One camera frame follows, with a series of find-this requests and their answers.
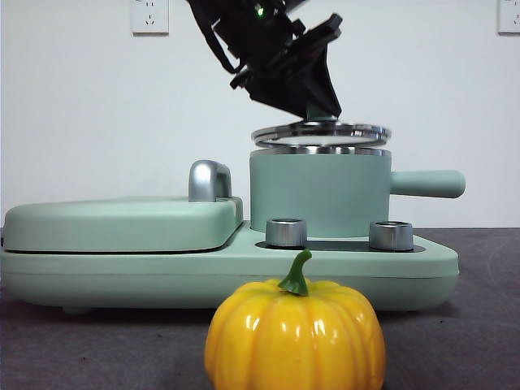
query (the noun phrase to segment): pot handle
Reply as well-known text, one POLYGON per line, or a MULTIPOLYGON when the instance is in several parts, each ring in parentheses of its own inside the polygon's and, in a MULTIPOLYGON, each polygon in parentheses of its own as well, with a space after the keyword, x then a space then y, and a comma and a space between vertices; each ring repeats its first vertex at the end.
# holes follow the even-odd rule
POLYGON ((394 195, 415 197, 460 197, 466 189, 466 179, 459 171, 392 172, 394 195))

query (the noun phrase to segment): appliance base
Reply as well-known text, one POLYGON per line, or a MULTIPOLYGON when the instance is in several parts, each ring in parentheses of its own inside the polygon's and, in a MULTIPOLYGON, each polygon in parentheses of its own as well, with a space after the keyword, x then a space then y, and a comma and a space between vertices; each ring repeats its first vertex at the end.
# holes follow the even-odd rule
MULTIPOLYGON (((22 301, 69 313, 97 307, 214 308, 243 283, 287 274, 298 251, 256 246, 264 239, 243 223, 224 246, 200 252, 3 251, 2 282, 22 301)), ((312 280, 335 280, 361 291, 377 310, 427 309, 448 299, 458 256, 419 236, 414 243, 425 250, 315 250, 304 272, 312 280)))

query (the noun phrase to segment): green indicator light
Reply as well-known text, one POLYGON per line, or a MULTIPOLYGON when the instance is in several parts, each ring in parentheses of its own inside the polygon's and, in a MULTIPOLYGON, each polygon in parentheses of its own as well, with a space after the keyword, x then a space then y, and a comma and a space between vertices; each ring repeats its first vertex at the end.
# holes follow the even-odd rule
POLYGON ((257 16, 259 18, 262 18, 264 16, 264 11, 265 11, 265 8, 260 5, 260 4, 257 4, 255 7, 254 7, 254 10, 257 12, 257 16))

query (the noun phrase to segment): appliance foot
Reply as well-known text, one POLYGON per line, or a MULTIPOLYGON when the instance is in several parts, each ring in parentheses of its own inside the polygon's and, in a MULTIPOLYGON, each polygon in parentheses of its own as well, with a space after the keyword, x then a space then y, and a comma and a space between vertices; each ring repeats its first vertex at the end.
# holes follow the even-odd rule
POLYGON ((63 313, 65 314, 87 314, 93 310, 92 307, 80 307, 80 306, 64 306, 63 313))

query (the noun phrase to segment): dark tabletop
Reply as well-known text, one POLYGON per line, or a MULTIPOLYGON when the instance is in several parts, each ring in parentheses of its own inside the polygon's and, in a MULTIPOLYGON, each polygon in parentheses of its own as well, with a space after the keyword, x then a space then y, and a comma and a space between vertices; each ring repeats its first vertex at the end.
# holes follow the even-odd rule
MULTIPOLYGON (((378 313, 384 389, 520 389, 520 229, 416 234, 455 249, 461 276, 435 309, 378 313)), ((73 316, 1 293, 2 390, 211 389, 203 352, 213 310, 73 316)))

